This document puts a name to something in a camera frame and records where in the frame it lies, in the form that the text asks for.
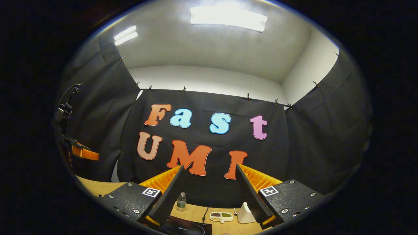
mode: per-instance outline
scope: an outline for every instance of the tan letter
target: tan letter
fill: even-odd
[[[150,137],[150,134],[146,132],[139,132],[139,141],[138,141],[138,147],[137,151],[139,156],[145,160],[153,160],[155,156],[157,155],[158,150],[158,144],[163,141],[163,138],[157,135],[153,135],[153,146],[151,147],[151,152],[146,153],[145,152],[145,144],[147,143],[148,138]]]

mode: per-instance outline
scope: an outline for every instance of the letter s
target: letter s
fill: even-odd
[[[209,130],[216,134],[225,134],[229,130],[229,124],[231,122],[231,116],[229,114],[217,112],[212,115],[211,121],[213,124],[209,126]]]

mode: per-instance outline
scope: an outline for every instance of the black curtain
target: black curtain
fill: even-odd
[[[170,104],[172,109],[156,126],[146,126],[152,105]],[[171,117],[177,109],[192,112],[188,128],[173,126]],[[213,114],[222,112],[230,115],[229,130],[225,134],[211,133]],[[258,115],[267,121],[263,132],[264,140],[253,136],[251,118]],[[150,135],[145,152],[151,151],[153,135],[163,138],[154,159],[147,161],[137,153],[139,132]],[[206,159],[206,175],[200,176],[186,171],[186,192],[189,203],[209,207],[240,207],[243,202],[239,185],[234,179],[226,179],[231,165],[230,151],[244,151],[248,156],[243,164],[278,179],[285,177],[288,161],[288,133],[283,105],[263,100],[250,100],[231,95],[205,92],[152,89],[145,90],[132,107],[122,134],[122,154],[117,164],[120,181],[141,183],[170,168],[173,154],[173,140],[186,143],[189,154],[199,145],[208,146],[212,151]]]
[[[113,34],[102,31],[86,41],[64,69],[58,92],[62,95],[71,85],[83,83],[71,100],[66,133],[99,153],[98,161],[73,156],[71,162],[77,175],[96,181],[111,180],[120,153],[120,135],[139,93],[120,60]]]
[[[372,106],[364,77],[342,50],[318,85],[286,110],[286,179],[327,194],[359,168],[371,135]]]

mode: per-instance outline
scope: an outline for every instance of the foam letter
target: foam letter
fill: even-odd
[[[150,116],[144,124],[147,126],[156,126],[158,125],[157,117],[159,120],[163,119],[166,111],[169,112],[171,110],[171,105],[152,105],[151,108]]]
[[[267,126],[267,121],[263,120],[263,116],[258,115],[250,119],[252,125],[252,134],[258,140],[264,140],[267,138],[267,134],[263,133],[263,126]]]
[[[153,146],[151,147],[151,152],[146,153],[145,152],[145,144],[147,143],[148,138],[150,137],[150,134],[146,132],[139,132],[139,141],[138,141],[138,147],[137,151],[139,156],[145,160],[153,160],[155,156],[157,155],[158,150],[158,144],[160,144],[161,141],[163,141],[163,138],[157,135],[153,135]]]
[[[231,156],[231,165],[229,166],[228,173],[225,174],[225,178],[237,179],[235,178],[235,166],[237,164],[242,164],[244,162],[244,158],[246,158],[248,154],[243,151],[231,151],[229,152],[229,155]]]
[[[191,123],[191,111],[188,109],[179,109],[174,112],[176,114],[170,119],[170,124],[173,126],[180,126],[181,128],[188,128]]]
[[[210,120],[213,123],[209,126],[210,132],[217,134],[225,134],[226,132],[228,132],[228,123],[231,122],[231,116],[229,116],[229,114],[217,112],[212,115],[212,118]]]
[[[189,169],[189,172],[194,175],[205,176],[205,166],[206,166],[206,159],[212,149],[208,146],[199,145],[197,148],[189,155],[189,151],[187,150],[186,143],[181,140],[173,140],[173,155],[171,156],[170,162],[167,163],[167,166],[170,168],[174,168],[179,166],[177,164],[178,160],[180,160],[180,164],[184,166],[186,170],[192,163],[192,168]]]

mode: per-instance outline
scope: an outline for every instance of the orange letter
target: orange letter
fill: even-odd
[[[246,158],[248,154],[243,151],[231,151],[229,152],[229,155],[231,156],[231,165],[229,166],[228,173],[225,174],[225,178],[236,179],[235,178],[235,166],[237,164],[242,164],[244,162],[244,158]]]
[[[161,120],[167,112],[171,110],[171,105],[151,105],[151,113],[148,120],[145,121],[147,126],[156,126],[158,125],[157,117]]]
[[[171,160],[167,163],[167,166],[170,168],[177,167],[177,161],[180,159],[180,164],[184,166],[186,170],[191,163],[193,163],[192,168],[189,169],[189,172],[193,175],[205,176],[205,166],[206,158],[212,149],[208,146],[199,145],[197,148],[189,155],[187,150],[186,143],[181,140],[173,140],[173,155]]]
[[[151,152],[146,153],[145,152],[145,143],[147,143],[148,138],[150,137],[150,134],[146,132],[139,132],[139,141],[138,141],[138,147],[137,151],[139,156],[145,160],[153,160],[155,156],[157,155],[158,150],[158,144],[163,141],[163,138],[160,136],[153,135],[153,146],[151,147]]]

